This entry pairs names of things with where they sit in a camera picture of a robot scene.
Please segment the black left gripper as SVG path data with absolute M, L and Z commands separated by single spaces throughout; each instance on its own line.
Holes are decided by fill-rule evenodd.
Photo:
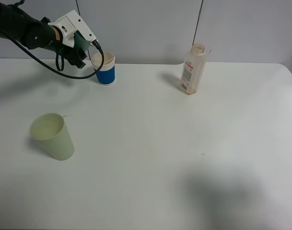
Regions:
M 49 25 L 51 21 L 44 17 L 41 21 L 36 20 L 28 24 L 22 36 L 22 45 L 28 49 L 43 48 L 58 52 L 63 48 L 62 35 L 59 29 Z M 61 55 L 72 66 L 82 69 L 87 55 L 82 48 L 71 48 L 66 46 L 61 50 Z

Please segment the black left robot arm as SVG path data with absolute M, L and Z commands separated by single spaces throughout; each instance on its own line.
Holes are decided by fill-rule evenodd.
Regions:
M 50 20 L 44 17 L 37 20 L 19 8 L 19 3 L 5 5 L 0 3 L 0 38 L 13 41 L 18 47 L 31 55 L 30 50 L 41 48 L 56 54 L 58 71 L 64 69 L 64 61 L 81 69 L 85 66 L 85 49 L 63 44 L 63 34 Z

